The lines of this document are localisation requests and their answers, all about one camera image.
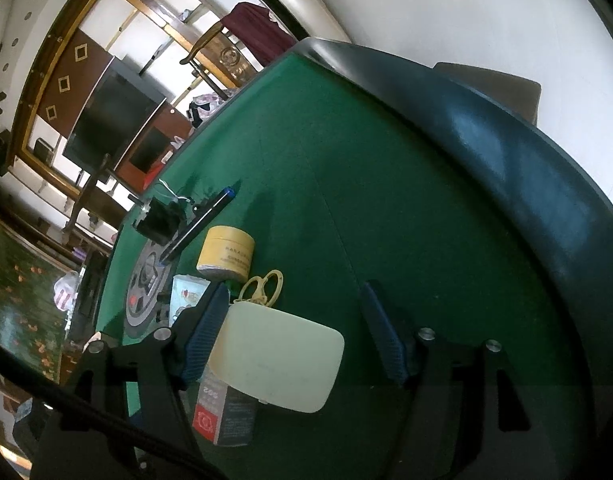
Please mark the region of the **maroon shirt on chair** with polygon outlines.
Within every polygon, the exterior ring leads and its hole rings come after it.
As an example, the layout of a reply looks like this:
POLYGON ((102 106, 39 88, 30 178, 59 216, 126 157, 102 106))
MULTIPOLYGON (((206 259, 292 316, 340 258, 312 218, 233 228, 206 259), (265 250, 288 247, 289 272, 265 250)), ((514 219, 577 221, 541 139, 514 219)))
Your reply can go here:
POLYGON ((239 2, 221 19, 223 26, 266 67, 296 44, 271 18, 270 10, 250 2, 239 2))

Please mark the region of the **green floral painting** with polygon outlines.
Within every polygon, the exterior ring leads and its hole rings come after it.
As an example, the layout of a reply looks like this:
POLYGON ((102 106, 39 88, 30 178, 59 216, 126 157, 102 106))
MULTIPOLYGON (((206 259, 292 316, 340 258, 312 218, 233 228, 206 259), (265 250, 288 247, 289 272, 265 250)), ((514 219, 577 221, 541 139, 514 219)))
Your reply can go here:
POLYGON ((0 225, 0 345, 58 382, 67 315, 54 304, 64 271, 0 225))

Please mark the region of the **black flat television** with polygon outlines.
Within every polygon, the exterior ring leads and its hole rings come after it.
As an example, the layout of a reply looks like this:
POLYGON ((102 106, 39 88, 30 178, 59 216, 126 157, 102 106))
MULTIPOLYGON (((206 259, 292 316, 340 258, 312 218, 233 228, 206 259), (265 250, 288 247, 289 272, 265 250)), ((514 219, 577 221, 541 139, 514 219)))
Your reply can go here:
POLYGON ((112 58, 90 92, 62 154, 92 174, 106 156, 116 166, 165 95, 130 66, 112 58))

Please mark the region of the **wooden chair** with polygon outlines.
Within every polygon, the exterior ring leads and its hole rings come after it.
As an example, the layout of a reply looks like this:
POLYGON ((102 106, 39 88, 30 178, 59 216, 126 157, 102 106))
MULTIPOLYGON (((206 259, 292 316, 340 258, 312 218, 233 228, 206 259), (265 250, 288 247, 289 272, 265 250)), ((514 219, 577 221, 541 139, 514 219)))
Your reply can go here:
POLYGON ((259 73, 228 33, 221 21, 216 22, 180 60, 180 65, 190 66, 201 80, 226 99, 223 88, 240 89, 259 73))

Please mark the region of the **black pen blue cap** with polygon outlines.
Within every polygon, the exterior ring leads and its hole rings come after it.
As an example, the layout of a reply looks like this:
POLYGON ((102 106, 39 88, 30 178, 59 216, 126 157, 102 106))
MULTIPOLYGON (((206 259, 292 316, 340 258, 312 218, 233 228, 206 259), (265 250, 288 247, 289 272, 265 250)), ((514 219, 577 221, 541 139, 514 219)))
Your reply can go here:
POLYGON ((199 233, 235 198, 236 191, 231 186, 210 197, 197 208, 194 218, 187 226, 177 233, 163 249, 159 263, 167 266, 177 259, 184 249, 199 235, 199 233))

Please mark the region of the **cream rounded square case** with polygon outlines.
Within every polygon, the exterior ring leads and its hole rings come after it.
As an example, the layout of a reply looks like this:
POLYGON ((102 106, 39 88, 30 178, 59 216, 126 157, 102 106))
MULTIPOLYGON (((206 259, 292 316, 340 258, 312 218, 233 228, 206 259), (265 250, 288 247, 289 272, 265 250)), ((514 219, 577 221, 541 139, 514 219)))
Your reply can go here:
POLYGON ((329 398, 343 351, 338 330, 241 301, 228 309, 209 367, 218 379, 247 396, 312 414, 329 398))

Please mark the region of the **yellow scissors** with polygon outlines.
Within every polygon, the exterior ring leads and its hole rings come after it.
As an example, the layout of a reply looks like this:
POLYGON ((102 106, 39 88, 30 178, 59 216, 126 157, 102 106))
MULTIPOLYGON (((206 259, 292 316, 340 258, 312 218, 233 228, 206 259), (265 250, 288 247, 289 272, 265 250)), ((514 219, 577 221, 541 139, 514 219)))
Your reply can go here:
POLYGON ((284 274, 279 270, 271 270, 264 276, 252 276, 250 280, 241 287, 235 302, 251 302, 264 307, 273 307, 276 304, 282 287, 284 287, 284 274))

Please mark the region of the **black stepper motor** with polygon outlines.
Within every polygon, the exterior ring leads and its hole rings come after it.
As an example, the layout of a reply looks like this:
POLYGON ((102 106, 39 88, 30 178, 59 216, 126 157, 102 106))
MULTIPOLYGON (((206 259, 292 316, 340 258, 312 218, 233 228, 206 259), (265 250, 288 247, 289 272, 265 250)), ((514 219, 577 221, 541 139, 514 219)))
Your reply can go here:
POLYGON ((162 200, 151 197, 139 205, 133 226, 140 235, 151 242, 165 246, 173 239, 185 220, 184 205, 176 200, 164 203, 162 200))

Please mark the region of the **light blue cartoon tissue pack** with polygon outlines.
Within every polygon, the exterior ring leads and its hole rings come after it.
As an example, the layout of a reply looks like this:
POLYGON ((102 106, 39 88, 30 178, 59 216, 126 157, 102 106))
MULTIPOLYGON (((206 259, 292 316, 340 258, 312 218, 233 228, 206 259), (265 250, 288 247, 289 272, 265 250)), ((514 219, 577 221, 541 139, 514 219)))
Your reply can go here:
POLYGON ((172 281, 169 326, 172 327, 183 310, 195 307, 210 282, 199 276, 176 274, 172 281))

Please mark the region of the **round grey black coaster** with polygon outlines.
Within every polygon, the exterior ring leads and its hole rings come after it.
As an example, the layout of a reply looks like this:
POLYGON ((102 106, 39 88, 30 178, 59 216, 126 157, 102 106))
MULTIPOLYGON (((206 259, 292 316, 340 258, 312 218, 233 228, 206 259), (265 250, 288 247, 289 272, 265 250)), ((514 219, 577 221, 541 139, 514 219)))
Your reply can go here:
POLYGON ((175 266, 160 262, 163 246, 147 240, 128 280, 125 295, 125 334, 139 338, 169 323, 175 266))

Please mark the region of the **wooden wall cabinet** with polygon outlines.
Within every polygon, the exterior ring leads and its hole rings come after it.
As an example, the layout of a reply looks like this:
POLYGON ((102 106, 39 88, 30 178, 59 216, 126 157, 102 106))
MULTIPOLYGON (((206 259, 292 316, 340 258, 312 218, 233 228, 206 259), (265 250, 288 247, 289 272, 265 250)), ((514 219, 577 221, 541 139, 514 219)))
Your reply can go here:
POLYGON ((218 28, 214 0, 66 0, 31 50, 6 166, 59 209, 108 162, 98 188, 137 191, 202 91, 225 94, 256 72, 218 28))

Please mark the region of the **brown cardboard panel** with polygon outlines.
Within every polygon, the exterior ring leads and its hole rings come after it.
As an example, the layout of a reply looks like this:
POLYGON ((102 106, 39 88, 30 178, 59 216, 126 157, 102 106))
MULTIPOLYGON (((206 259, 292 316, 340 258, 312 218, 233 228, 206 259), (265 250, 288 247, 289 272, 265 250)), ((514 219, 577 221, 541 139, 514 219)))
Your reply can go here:
POLYGON ((541 100, 541 85, 537 81, 498 70, 448 62, 436 63, 433 70, 485 94, 526 122, 537 125, 541 100))

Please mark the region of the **grey red product box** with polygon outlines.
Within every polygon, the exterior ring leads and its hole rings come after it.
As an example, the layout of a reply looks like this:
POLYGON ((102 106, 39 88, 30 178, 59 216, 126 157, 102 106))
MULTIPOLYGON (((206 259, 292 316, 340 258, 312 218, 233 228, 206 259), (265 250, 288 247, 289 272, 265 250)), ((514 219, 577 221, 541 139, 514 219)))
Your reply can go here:
POLYGON ((192 428, 215 446, 246 446, 253 438, 258 406, 258 400, 230 387, 206 367, 199 379, 192 428))

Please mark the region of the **yellow lidded jar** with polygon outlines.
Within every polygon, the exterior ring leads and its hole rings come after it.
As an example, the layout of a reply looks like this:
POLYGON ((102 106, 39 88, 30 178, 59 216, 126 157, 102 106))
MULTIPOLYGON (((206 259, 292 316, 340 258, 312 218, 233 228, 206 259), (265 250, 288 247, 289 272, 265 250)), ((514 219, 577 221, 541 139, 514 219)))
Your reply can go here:
POLYGON ((213 226, 201 248, 196 269, 201 278, 212 281, 248 281, 254 238, 232 226, 213 226))

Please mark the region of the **dark padded table rim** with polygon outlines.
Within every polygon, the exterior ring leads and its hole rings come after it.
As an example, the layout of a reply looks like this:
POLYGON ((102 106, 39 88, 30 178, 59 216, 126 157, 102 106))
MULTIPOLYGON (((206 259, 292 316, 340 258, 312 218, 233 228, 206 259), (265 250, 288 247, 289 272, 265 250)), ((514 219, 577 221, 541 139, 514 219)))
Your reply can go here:
POLYGON ((613 385, 613 205, 586 171, 517 114, 425 65, 316 38, 292 51, 391 107, 479 182, 567 302, 594 382, 613 385))

